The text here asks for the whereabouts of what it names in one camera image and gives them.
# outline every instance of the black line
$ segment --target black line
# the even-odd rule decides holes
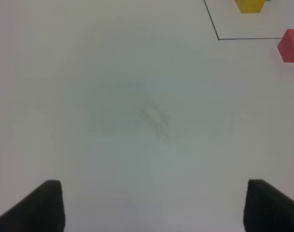
[[[206,9],[207,9],[207,11],[208,11],[208,14],[209,14],[209,17],[210,17],[211,23],[212,23],[212,25],[213,25],[213,29],[214,29],[214,31],[215,31],[216,37],[218,38],[218,40],[220,40],[219,35],[218,35],[218,32],[217,32],[216,29],[215,29],[215,25],[214,25],[214,23],[213,23],[213,20],[212,20],[211,15],[210,15],[210,12],[209,12],[208,6],[207,6],[207,4],[206,4],[206,0],[204,0],[204,3],[205,3],[205,6],[206,6]]]
[[[211,14],[210,14],[210,11],[209,11],[209,8],[207,6],[207,3],[206,3],[206,0],[203,0],[204,3],[205,3],[205,6],[206,6],[206,9],[208,11],[208,14],[209,14],[209,18],[211,20],[211,23],[213,25],[213,29],[214,29],[214,32],[216,34],[216,37],[218,38],[218,40],[280,40],[282,38],[278,38],[278,37],[270,37],[270,38],[227,38],[227,39],[220,39],[219,38],[219,35],[218,35],[218,32],[215,28],[215,25],[214,25],[214,22],[213,22],[213,19],[211,17]]]

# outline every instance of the toy block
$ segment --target toy block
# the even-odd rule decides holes
[[[265,0],[235,0],[241,13],[260,13]]]
[[[284,62],[294,63],[294,29],[287,29],[278,49]]]

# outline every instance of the white surface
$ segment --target white surface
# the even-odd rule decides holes
[[[294,199],[294,65],[200,0],[0,1],[0,214],[60,179],[66,232],[243,231]]]
[[[242,14],[234,0],[206,3],[221,39],[282,38],[294,29],[294,0],[266,1],[259,14]]]

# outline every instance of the yellow block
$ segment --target yellow block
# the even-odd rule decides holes
[[[241,13],[260,13],[265,0],[235,0]]]

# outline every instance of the red cube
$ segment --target red cube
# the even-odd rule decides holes
[[[287,29],[278,49],[284,62],[294,63],[294,29]]]

